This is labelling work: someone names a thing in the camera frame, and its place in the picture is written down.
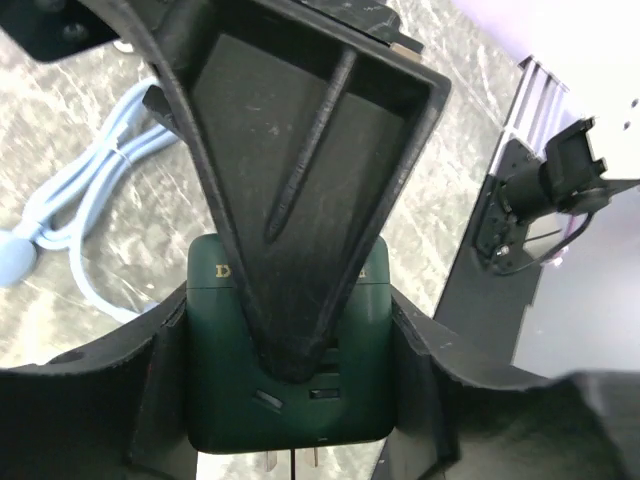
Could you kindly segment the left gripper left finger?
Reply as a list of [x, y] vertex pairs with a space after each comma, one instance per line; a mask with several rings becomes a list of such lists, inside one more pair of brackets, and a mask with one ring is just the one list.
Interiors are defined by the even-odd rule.
[[193, 479], [186, 288], [48, 363], [1, 372], [4, 479]]

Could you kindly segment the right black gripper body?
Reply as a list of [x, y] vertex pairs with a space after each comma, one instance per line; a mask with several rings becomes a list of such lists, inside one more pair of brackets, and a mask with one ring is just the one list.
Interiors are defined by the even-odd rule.
[[75, 0], [1, 0], [1, 29], [30, 57], [43, 63], [57, 62], [119, 38]]

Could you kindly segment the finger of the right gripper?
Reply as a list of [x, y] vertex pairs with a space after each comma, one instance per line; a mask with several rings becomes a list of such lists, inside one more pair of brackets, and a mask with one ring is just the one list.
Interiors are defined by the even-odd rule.
[[378, 1], [92, 1], [155, 68], [262, 367], [300, 383], [451, 91]]

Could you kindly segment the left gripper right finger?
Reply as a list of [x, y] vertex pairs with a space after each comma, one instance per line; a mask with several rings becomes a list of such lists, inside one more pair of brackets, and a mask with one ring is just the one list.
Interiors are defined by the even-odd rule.
[[397, 423], [376, 479], [635, 479], [639, 377], [545, 379], [393, 296]]

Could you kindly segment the light blue long power strip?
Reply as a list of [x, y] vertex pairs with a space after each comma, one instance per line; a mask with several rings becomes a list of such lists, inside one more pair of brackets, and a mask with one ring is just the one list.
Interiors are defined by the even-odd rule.
[[65, 250], [72, 276], [90, 304], [120, 324], [139, 316], [94, 290], [84, 270], [82, 247], [121, 177], [137, 162], [178, 141], [175, 133], [159, 123], [134, 132], [145, 113], [144, 96], [159, 85], [156, 78], [148, 77], [127, 90], [86, 150], [29, 197], [13, 229], [1, 232], [3, 288], [33, 271], [40, 249]]

